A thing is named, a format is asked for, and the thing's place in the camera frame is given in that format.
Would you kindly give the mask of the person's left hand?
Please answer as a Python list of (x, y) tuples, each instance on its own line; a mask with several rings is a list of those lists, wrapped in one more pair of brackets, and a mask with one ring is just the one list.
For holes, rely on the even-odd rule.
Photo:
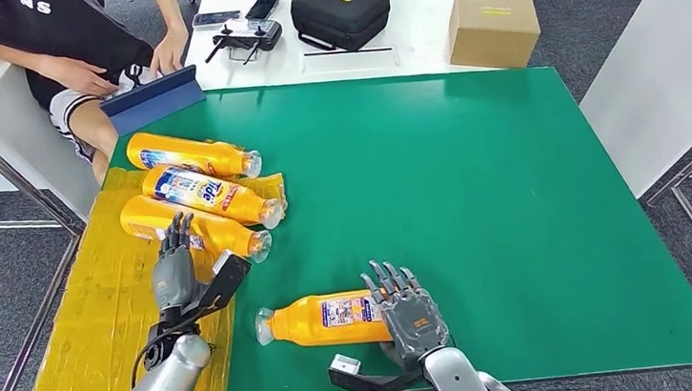
[(188, 42), (188, 30), (185, 26), (168, 28), (161, 42), (153, 50), (150, 71), (153, 74), (167, 75), (183, 68), (182, 56)]

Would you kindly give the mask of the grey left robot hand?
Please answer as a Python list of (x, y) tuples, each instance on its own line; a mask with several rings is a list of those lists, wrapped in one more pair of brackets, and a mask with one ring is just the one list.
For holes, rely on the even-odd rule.
[(178, 212), (161, 239), (153, 268), (153, 295), (159, 311), (195, 314), (205, 288), (194, 276), (190, 226), (193, 213)]

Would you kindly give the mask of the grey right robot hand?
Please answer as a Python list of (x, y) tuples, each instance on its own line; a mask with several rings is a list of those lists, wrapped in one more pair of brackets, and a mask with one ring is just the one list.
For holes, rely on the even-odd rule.
[(385, 353), (406, 371), (415, 370), (428, 354), (445, 347), (449, 328), (432, 296), (406, 267), (371, 260), (371, 273), (360, 276), (389, 331)]

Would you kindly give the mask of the person's right hand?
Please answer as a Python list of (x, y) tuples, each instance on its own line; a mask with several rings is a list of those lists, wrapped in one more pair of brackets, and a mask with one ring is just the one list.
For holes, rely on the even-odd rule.
[(118, 90), (118, 86), (101, 76), (104, 69), (77, 59), (46, 55), (37, 71), (65, 88), (84, 94), (107, 96)]

